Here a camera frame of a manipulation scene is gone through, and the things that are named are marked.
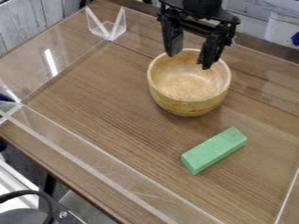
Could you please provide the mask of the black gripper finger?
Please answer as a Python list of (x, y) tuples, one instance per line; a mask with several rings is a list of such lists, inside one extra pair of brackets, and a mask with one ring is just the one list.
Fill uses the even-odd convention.
[(233, 24), (218, 24), (205, 38), (200, 49), (196, 63), (201, 64), (201, 69), (208, 70), (218, 61), (225, 46), (230, 46), (234, 38), (236, 26)]
[(176, 19), (160, 15), (162, 30), (162, 46), (169, 57), (173, 57), (182, 50), (182, 28)]

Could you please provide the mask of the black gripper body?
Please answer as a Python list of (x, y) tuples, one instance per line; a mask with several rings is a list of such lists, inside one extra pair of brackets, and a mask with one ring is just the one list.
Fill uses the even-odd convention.
[(240, 19), (221, 8), (222, 0), (158, 0), (161, 4), (157, 21), (165, 36), (181, 34), (182, 30), (206, 36), (214, 31), (234, 36)]

